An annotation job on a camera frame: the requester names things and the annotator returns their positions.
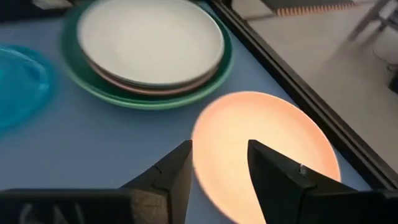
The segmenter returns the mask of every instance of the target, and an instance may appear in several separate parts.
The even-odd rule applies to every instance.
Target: green plate
[[[144,96],[122,90],[102,79],[91,69],[77,41],[77,24],[80,16],[92,2],[84,2],[68,15],[61,36],[61,51],[67,65],[68,75],[79,86],[109,103],[142,110],[165,110],[193,103],[216,90],[228,77],[232,69],[233,51],[231,37],[224,24],[216,17],[224,36],[224,55],[214,77],[198,90],[182,96]]]

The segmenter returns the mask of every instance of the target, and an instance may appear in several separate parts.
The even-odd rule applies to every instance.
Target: pink plate
[[[249,175],[249,139],[340,181],[336,155],[321,129],[294,105],[265,93],[231,93],[212,102],[192,139],[200,185],[236,223],[265,223]]]
[[[100,69],[97,65],[95,65],[93,62],[88,60],[88,64],[99,76],[101,76],[103,79],[110,82],[111,84],[116,85],[116,86],[122,88],[123,90],[127,90],[130,92],[138,93],[138,94],[142,94],[142,95],[149,95],[149,96],[169,96],[169,95],[177,95],[177,94],[186,93],[188,91],[192,91],[192,90],[202,86],[203,84],[205,84],[211,77],[213,77],[213,75],[217,71],[217,68],[214,68],[212,71],[208,72],[208,74],[206,74],[204,77],[202,77],[194,82],[191,82],[185,86],[177,87],[174,89],[161,90],[161,89],[140,88],[140,87],[136,87],[136,86],[132,86],[132,85],[123,83],[123,82],[113,78],[111,75],[107,74],[105,71]]]

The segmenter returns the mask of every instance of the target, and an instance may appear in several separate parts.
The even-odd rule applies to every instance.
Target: table surface
[[[211,11],[210,7],[201,5]],[[0,25],[0,44],[18,44],[44,54],[57,68],[49,104],[0,136],[0,190],[10,188],[117,188],[190,139],[200,111],[235,91],[261,91],[295,104],[233,35],[234,67],[209,97],[174,110],[139,111],[103,102],[63,73],[58,40],[63,19]],[[342,183],[369,185],[336,151]],[[231,223],[193,178],[186,223]]]

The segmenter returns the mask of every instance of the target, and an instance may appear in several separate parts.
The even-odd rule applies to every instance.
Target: floor
[[[346,11],[276,17],[260,0],[234,0],[241,17],[398,172],[398,95],[388,89],[398,63],[398,32],[371,24],[355,40],[348,34],[374,1]],[[395,3],[388,4],[388,15]]]

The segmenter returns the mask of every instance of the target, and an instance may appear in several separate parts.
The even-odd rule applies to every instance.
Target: plate
[[[207,75],[202,77],[201,79],[186,84],[183,87],[179,88],[174,88],[174,89],[150,89],[150,88],[141,88],[138,86],[132,86],[127,83],[121,82],[115,78],[113,78],[111,75],[107,74],[104,70],[99,68],[97,65],[95,65],[92,62],[88,62],[90,67],[102,78],[104,78],[106,81],[110,82],[113,85],[116,85],[119,88],[122,88],[123,90],[130,91],[132,93],[137,93],[137,94],[142,94],[142,95],[149,95],[149,96],[170,96],[170,95],[179,95],[182,93],[186,93],[189,91],[192,91],[203,84],[205,84],[217,71],[217,67],[213,69],[213,71],[209,72]]]
[[[97,1],[78,22],[78,42],[101,69],[145,86],[197,80],[224,52],[217,23],[186,0]]]
[[[47,102],[53,85],[50,62],[26,47],[0,45],[0,132]]]
[[[265,223],[249,174],[249,139],[341,180],[333,148],[304,112],[265,93],[222,96],[196,121],[193,166],[210,200],[236,223]]]
[[[65,23],[61,35],[61,53],[65,61],[65,69],[70,78],[91,94],[109,103],[128,108],[142,110],[164,110],[193,103],[216,90],[231,73],[233,65],[233,47],[231,37],[222,22],[217,22],[224,37],[224,55],[215,75],[200,89],[182,96],[154,97],[131,93],[114,86],[101,78],[88,65],[77,41],[77,23],[84,10],[92,2],[82,2],[73,8]]]

